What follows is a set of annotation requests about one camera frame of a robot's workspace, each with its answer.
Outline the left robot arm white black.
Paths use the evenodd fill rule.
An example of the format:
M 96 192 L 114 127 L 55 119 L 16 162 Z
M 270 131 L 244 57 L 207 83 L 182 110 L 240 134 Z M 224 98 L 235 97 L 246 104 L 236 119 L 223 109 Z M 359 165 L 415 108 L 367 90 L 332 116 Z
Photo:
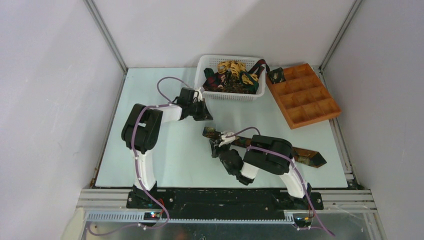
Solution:
M 151 189 L 157 184 L 153 170 L 153 148 L 157 144 L 161 125 L 192 117 L 194 121 L 211 121 L 206 100 L 199 89 L 183 87 L 170 103 L 159 105 L 135 104 L 124 124 L 121 139 L 134 154 L 136 180 L 134 186 L 143 190 L 138 201 L 153 208 L 158 194 Z

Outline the white plastic mesh basket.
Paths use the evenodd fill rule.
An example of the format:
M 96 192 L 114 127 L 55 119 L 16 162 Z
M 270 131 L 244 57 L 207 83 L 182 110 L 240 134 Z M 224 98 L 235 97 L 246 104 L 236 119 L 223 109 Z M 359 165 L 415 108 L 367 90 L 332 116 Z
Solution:
M 194 78 L 194 86 L 195 88 L 202 87 L 203 82 L 206 80 L 204 75 L 205 68 L 211 68 L 214 72 L 218 72 L 217 65 L 220 62 L 240 61 L 245 64 L 246 70 L 249 71 L 260 59 L 261 58 L 258 57 L 233 55 L 203 55 L 200 57 L 199 62 L 197 64 L 196 74 Z M 256 94 L 213 92 L 205 91 L 203 89 L 203 95 L 212 99 L 219 100 L 253 101 L 261 97 L 265 93 L 266 76 L 267 73 L 263 71 L 261 76 L 258 78 L 258 90 Z

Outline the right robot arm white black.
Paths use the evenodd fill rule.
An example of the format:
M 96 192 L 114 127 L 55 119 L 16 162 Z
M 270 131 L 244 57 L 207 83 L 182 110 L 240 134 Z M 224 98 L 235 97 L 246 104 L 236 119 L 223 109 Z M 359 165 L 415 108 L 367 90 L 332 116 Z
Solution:
M 253 183 L 259 170 L 279 176 L 290 195 L 291 204 L 304 209 L 311 202 L 310 184 L 300 174 L 293 145 L 282 138 L 255 134 L 252 138 L 232 132 L 205 133 L 211 156 L 218 158 L 229 175 L 243 185 Z

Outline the orange compartment tray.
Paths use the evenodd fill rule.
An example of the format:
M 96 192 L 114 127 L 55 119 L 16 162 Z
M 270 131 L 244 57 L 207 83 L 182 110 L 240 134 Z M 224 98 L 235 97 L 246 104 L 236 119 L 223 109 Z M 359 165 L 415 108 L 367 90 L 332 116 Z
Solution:
M 338 117 L 342 110 L 308 64 L 283 68 L 285 82 L 266 84 L 290 129 Z

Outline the dark floral patterned tie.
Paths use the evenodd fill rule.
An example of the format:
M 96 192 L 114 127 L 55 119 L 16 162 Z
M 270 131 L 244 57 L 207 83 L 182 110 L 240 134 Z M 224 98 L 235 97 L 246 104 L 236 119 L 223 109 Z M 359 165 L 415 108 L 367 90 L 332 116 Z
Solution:
M 217 131 L 214 127 L 204 127 L 202 135 L 206 138 L 213 139 L 213 140 L 220 140 L 221 135 L 224 134 L 224 132 Z M 247 148 L 251 144 L 251 138 L 243 137 L 243 136 L 236 136 L 235 140 L 231 143 L 233 146 L 238 146 L 241 148 Z M 325 158 L 321 155 L 320 152 L 299 148 L 299 147 L 293 147 L 292 148 L 292 154 L 294 157 L 294 160 L 297 163 L 301 163 L 310 167 L 314 168 L 320 168 L 323 165 L 327 164 L 327 161 Z

